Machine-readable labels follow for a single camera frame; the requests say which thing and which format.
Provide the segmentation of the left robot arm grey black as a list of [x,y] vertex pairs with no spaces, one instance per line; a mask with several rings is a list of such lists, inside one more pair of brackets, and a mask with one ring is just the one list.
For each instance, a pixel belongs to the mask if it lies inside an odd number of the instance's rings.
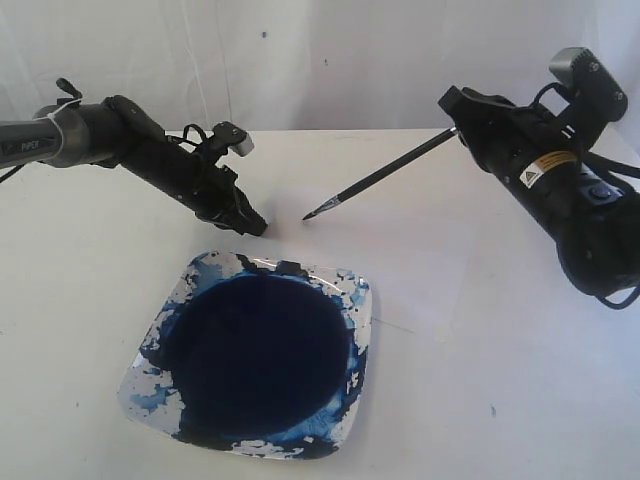
[[229,121],[211,131],[190,123],[172,135],[125,96],[86,104],[67,79],[56,85],[65,95],[55,104],[29,121],[2,122],[2,180],[31,163],[58,169],[121,166],[203,222],[239,235],[265,232],[267,222],[237,186],[237,173],[218,163],[229,153],[245,157],[253,150],[246,130]]

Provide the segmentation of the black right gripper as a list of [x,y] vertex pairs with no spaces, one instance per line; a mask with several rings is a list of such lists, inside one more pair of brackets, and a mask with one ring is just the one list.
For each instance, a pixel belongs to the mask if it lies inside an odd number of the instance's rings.
[[480,168],[493,175],[512,173],[539,155],[574,152],[532,107],[518,107],[500,95],[451,86],[439,107],[457,125],[460,142]]

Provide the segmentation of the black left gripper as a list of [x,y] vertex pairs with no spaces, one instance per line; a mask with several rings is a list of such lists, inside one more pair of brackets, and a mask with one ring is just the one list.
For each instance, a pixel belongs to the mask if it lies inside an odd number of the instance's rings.
[[175,163],[172,196],[199,219],[219,229],[259,237],[265,232],[265,219],[253,209],[243,192],[235,192],[237,177],[226,165]]

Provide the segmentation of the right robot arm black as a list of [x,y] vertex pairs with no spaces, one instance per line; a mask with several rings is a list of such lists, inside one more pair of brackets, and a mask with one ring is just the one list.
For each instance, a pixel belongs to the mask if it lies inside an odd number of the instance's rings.
[[553,239],[561,268],[599,300],[639,288],[639,194],[593,142],[544,105],[450,87],[438,102],[481,170]]

